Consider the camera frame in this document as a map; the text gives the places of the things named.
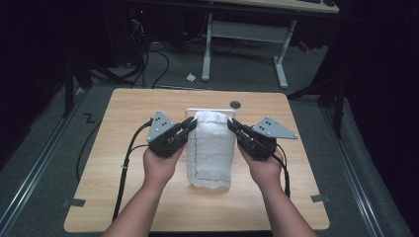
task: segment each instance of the black tape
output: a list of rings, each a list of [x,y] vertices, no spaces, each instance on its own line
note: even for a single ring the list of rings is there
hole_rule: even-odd
[[[330,198],[328,195],[318,195],[318,196],[311,196],[311,200],[313,202],[319,202],[323,201],[323,203],[330,201]]]
[[[64,200],[64,202],[62,203],[62,206],[68,207],[70,205],[73,205],[73,206],[83,207],[85,202],[86,202],[86,200],[84,200],[84,199],[66,198]]]

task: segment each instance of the wooden table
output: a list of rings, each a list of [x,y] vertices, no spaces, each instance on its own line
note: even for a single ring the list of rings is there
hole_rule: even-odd
[[[252,125],[270,116],[298,133],[287,97],[279,93],[216,91],[175,91],[117,89],[82,175],[75,198],[85,199],[83,207],[71,206],[64,228],[68,232],[101,232],[112,221],[121,177],[121,165],[135,131],[162,111],[172,121],[185,119],[188,108],[230,109],[231,101],[241,103],[236,118]],[[145,129],[135,145],[145,144]],[[292,201],[314,229],[325,229],[329,220],[319,195],[301,138],[278,139],[287,153],[291,175]],[[142,153],[130,156],[122,208],[141,186]],[[249,168],[235,148],[230,190],[195,188],[187,179],[186,149],[176,173],[161,197],[151,231],[250,231],[269,230],[265,206]]]

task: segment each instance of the wire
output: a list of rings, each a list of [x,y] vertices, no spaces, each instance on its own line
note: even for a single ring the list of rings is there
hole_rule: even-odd
[[[139,48],[139,44],[141,42],[141,38],[138,38],[138,42],[137,42],[137,40],[135,39],[135,34],[138,31],[138,29],[141,28],[141,32],[139,34],[142,36],[144,34],[144,27],[137,20],[131,19],[131,22],[132,23],[135,23],[135,29],[132,31],[130,37],[132,39],[132,43],[134,45],[134,49],[138,49]]]
[[[184,47],[191,48],[191,49],[200,49],[204,48],[206,46],[205,42],[202,42],[205,38],[197,39],[195,41],[189,42],[187,44],[184,44]]]
[[[93,130],[90,132],[89,136],[87,136],[86,140],[84,141],[83,147],[80,150],[79,156],[77,158],[77,164],[76,164],[76,178],[77,178],[77,182],[80,183],[80,160],[81,160],[81,156],[83,155],[84,149],[86,149],[87,146],[87,142],[90,140],[90,137],[92,137],[93,133],[95,132],[96,129],[98,129],[99,125],[102,123],[102,121],[100,120],[98,122],[98,124],[96,124],[96,126],[93,128]]]
[[[147,42],[148,38],[149,38],[149,35],[146,35],[144,41]],[[126,79],[129,78],[129,77],[131,77],[131,76],[136,75],[137,73],[141,73],[141,71],[143,71],[145,69],[145,65],[143,63],[141,63],[143,61],[142,54],[145,51],[148,51],[148,49],[149,49],[149,44],[148,43],[145,43],[144,46],[141,46],[140,45],[138,47],[138,49],[136,50],[136,54],[135,54],[135,61],[137,62],[136,63],[136,66],[135,66],[135,68],[132,71],[130,71],[127,74],[124,74],[124,75],[115,75],[114,73],[112,73],[108,69],[100,68],[100,67],[97,67],[97,66],[93,66],[93,68],[96,68],[96,70],[98,70],[99,73],[105,75],[105,77],[104,76],[101,76],[101,75],[98,75],[98,74],[96,74],[93,71],[90,71],[90,75],[92,77],[97,78],[97,79],[100,79],[100,80],[113,79],[113,80],[116,80],[117,82],[132,84],[131,81],[127,81]]]
[[[135,146],[134,148],[132,148],[132,149],[130,150],[129,155],[130,155],[130,153],[132,153],[132,151],[134,151],[135,149],[138,149],[138,148],[140,148],[140,147],[144,147],[144,146],[148,146],[148,145],[147,145],[147,144],[143,144],[143,145],[137,145],[137,146]]]
[[[162,48],[159,48],[159,49],[155,49],[155,50],[150,50],[150,52],[158,52],[158,51],[163,51],[164,49],[166,49],[167,43],[165,41],[152,42],[151,44],[159,44],[159,43],[163,43],[163,47]]]
[[[151,89],[154,89],[157,82],[163,77],[164,74],[166,74],[167,70],[169,69],[169,58],[166,55],[164,55],[163,53],[159,52],[159,51],[156,51],[155,53],[158,53],[158,54],[164,56],[164,58],[166,58],[167,66],[166,66],[166,69],[163,71],[163,73],[159,77],[157,77],[157,79],[154,81],[153,85],[151,86]]]
[[[280,162],[281,166],[284,169],[284,176],[285,176],[285,181],[286,181],[285,192],[286,192],[286,195],[290,198],[291,197],[291,191],[290,191],[290,173],[289,173],[289,171],[287,169],[287,155],[286,155],[286,152],[284,152],[283,147],[280,146],[280,144],[277,143],[277,146],[283,152],[285,163],[277,155],[275,155],[275,153],[272,154],[272,157],[274,157],[274,159],[276,159],[278,162]]]
[[[202,39],[204,39],[204,38],[200,38],[200,39],[199,39],[199,37],[203,34],[204,28],[206,27],[206,22],[207,22],[208,16],[209,16],[209,14],[208,14],[208,13],[206,13],[206,17],[204,18],[203,26],[201,27],[201,30],[200,30],[200,32],[197,34],[197,36],[196,36],[194,39],[191,39],[191,40],[185,41],[184,43],[189,43],[189,42],[193,42],[193,41],[196,41],[196,40],[202,40]]]
[[[252,45],[250,43],[248,43],[248,40],[239,40],[237,42],[237,45],[239,46],[245,46],[245,47],[250,47],[250,48],[261,48],[261,47],[265,47],[265,46],[269,46],[274,44],[273,42],[268,42],[268,41],[264,41],[264,42],[260,42],[257,45]]]
[[[141,64],[143,64],[144,66],[143,66],[143,68],[142,68],[142,70],[138,73],[138,75],[135,77],[135,79],[132,81],[132,84],[131,84],[131,88],[133,88],[134,86],[135,86],[135,84],[136,84],[136,81],[138,80],[138,78],[141,76],[141,74],[142,74],[142,76],[144,76],[144,70],[145,70],[145,67],[147,66],[146,65],[146,62],[144,62],[144,59],[143,58],[141,58]]]
[[[216,39],[213,42],[217,42],[218,46],[225,46],[229,42],[231,43],[231,47],[229,49],[226,49],[226,50],[217,50],[212,46],[211,50],[214,51],[214,52],[226,53],[226,52],[230,52],[230,51],[234,50],[235,47],[236,47],[236,40],[231,41],[229,39]]]
[[[121,201],[123,200],[124,188],[125,188],[125,186],[126,186],[126,172],[127,172],[127,170],[128,170],[129,155],[130,155],[130,153],[131,153],[134,149],[136,149],[136,148],[140,147],[140,146],[138,146],[138,147],[134,147],[134,148],[132,148],[133,143],[135,142],[136,137],[139,135],[139,133],[140,133],[143,129],[145,129],[146,127],[151,126],[152,122],[153,122],[153,118],[151,118],[151,119],[150,119],[150,121],[148,121],[148,122],[146,122],[145,124],[143,124],[143,125],[142,125],[142,126],[141,126],[141,127],[140,127],[140,128],[139,128],[136,132],[135,132],[135,134],[133,135],[132,140],[131,140],[131,142],[130,142],[130,144],[129,144],[128,150],[127,150],[127,152],[126,152],[126,158],[125,158],[125,160],[124,160],[124,164],[123,164],[123,171],[122,171],[122,173],[121,173],[120,190],[119,190],[119,192],[118,192],[117,203],[115,204],[114,216],[113,216],[113,219],[112,219],[113,221],[114,221],[114,220],[118,217],[118,214],[120,213]]]
[[[148,65],[148,58],[149,58],[148,53],[149,53],[149,50],[147,51],[147,54],[146,54],[145,67],[147,67]],[[144,71],[142,72],[141,88],[145,89],[145,68],[144,68]]]

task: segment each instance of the metal bracket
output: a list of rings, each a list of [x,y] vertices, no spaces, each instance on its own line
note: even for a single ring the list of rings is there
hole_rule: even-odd
[[[280,125],[275,120],[270,117],[265,117],[257,124],[255,124],[252,129],[266,137],[269,138],[286,138],[286,139],[297,139],[298,135],[288,130],[286,127]]]
[[[164,134],[167,130],[174,126],[173,121],[167,118],[163,113],[157,111],[154,115],[153,123],[148,132],[147,141],[153,141],[155,138],[159,137],[161,134]]]

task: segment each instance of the hand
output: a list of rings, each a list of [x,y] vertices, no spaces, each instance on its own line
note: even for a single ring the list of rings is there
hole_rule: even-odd
[[[185,146],[182,146],[169,158],[159,157],[147,148],[143,155],[144,182],[142,186],[163,191],[167,182],[175,174],[176,163],[184,148]]]
[[[268,189],[281,188],[281,171],[280,163],[273,157],[269,157],[265,161],[254,160],[243,148],[238,146],[243,158],[246,160],[250,168],[250,175],[253,181],[259,186],[263,192]],[[275,155],[284,160],[283,154],[277,149]]]

